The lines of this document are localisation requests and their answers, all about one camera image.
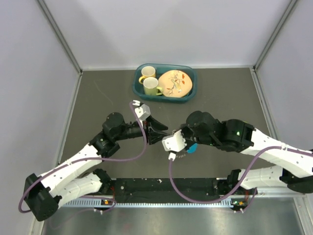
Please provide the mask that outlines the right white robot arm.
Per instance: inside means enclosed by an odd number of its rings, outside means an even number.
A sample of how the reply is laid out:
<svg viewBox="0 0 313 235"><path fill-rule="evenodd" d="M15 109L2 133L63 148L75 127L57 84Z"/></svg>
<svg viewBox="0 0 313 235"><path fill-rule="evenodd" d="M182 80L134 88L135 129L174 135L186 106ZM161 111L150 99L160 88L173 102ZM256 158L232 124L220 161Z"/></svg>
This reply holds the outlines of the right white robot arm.
<svg viewBox="0 0 313 235"><path fill-rule="evenodd" d="M271 138L253 125L238 119L220 122L208 112L194 111L180 126L187 145L213 146L221 151L237 152L263 159L270 167L237 169L228 175L232 193L244 189L285 187L295 192L313 191L313 152L292 147Z"/></svg>

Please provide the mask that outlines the front yellow-green mug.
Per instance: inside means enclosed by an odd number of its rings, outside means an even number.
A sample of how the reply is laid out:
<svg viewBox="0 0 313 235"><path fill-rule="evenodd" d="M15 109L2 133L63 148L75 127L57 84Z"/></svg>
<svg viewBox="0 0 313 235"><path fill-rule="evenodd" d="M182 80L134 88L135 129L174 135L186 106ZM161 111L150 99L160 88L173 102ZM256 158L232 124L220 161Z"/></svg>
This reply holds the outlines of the front yellow-green mug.
<svg viewBox="0 0 313 235"><path fill-rule="evenodd" d="M154 77L147 77L143 81L144 92L146 95L163 95L163 88L158 86L158 80Z"/></svg>

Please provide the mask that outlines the teal plastic tub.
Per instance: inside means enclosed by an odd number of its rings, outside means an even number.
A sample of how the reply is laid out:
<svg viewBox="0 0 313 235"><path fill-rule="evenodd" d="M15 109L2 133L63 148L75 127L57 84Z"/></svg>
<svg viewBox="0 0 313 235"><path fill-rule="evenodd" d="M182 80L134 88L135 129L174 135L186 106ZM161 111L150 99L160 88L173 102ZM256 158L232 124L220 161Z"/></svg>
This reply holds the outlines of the teal plastic tub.
<svg viewBox="0 0 313 235"><path fill-rule="evenodd" d="M153 67L156 70L158 86L162 88L160 95L147 95L144 92L142 70L145 67ZM183 65L146 63L142 64L134 72L132 90L140 98L155 102L186 103L197 93L197 72Z"/></svg>

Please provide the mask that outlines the floral peach plate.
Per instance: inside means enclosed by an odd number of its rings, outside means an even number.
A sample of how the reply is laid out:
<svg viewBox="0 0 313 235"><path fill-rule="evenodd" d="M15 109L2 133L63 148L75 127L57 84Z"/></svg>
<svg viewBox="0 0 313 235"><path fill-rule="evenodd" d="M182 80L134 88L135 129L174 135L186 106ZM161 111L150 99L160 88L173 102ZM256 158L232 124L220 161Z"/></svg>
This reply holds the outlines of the floral peach plate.
<svg viewBox="0 0 313 235"><path fill-rule="evenodd" d="M187 73L171 70L159 77L158 86L163 88L164 96L182 98L192 90L193 82Z"/></svg>

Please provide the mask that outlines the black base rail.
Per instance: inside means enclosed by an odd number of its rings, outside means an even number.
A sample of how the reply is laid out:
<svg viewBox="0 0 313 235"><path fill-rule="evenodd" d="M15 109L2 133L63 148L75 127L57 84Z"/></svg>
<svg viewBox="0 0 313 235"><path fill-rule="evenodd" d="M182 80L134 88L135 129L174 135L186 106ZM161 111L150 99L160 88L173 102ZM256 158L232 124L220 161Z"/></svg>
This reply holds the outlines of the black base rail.
<svg viewBox="0 0 313 235"><path fill-rule="evenodd" d="M175 178L174 183L185 196L197 201L218 199L235 186L228 180L216 178ZM88 196L113 197L117 203L186 203L168 178L117 178L106 191Z"/></svg>

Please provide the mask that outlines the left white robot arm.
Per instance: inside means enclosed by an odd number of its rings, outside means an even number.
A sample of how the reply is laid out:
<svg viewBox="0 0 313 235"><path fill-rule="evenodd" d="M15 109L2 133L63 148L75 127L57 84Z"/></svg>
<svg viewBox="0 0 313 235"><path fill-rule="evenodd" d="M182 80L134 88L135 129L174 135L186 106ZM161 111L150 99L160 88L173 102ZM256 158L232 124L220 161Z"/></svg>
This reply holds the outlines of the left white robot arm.
<svg viewBox="0 0 313 235"><path fill-rule="evenodd" d="M102 124L102 130L77 154L54 169L39 176L27 176L21 202L25 202L37 221L50 218L64 204L90 193L110 191L110 177L96 169L85 177L82 173L111 158L120 146L118 141L142 137L144 145L154 144L167 134L168 127L150 112L134 110L135 122L126 123L118 113L111 113Z"/></svg>

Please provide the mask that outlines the rear yellow mug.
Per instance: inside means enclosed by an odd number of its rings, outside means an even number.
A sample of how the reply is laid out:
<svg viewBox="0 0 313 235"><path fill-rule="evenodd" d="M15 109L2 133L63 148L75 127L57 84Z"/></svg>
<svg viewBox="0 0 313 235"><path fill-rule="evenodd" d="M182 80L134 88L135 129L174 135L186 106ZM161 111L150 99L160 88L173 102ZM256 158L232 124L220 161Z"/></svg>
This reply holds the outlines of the rear yellow mug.
<svg viewBox="0 0 313 235"><path fill-rule="evenodd" d="M141 76L138 79L140 84L143 84L143 81L148 77L156 77L156 69L152 66L145 66L141 69Z"/></svg>

